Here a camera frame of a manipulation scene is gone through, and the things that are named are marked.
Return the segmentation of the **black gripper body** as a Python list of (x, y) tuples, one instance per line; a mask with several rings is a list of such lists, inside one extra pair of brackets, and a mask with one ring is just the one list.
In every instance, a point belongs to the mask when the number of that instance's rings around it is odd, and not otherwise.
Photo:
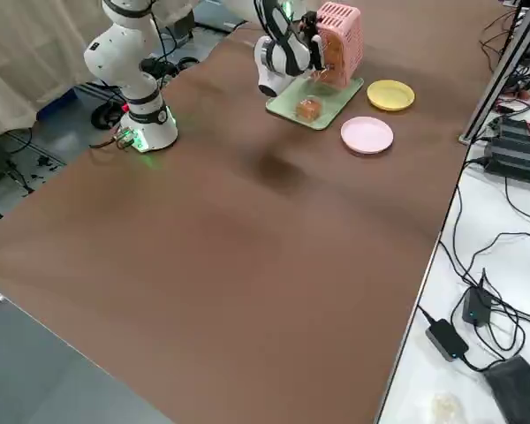
[(316, 11), (307, 11), (300, 19), (299, 22), (299, 37), (308, 48), (319, 49), (322, 45), (322, 38), (319, 35), (318, 29), (318, 16)]

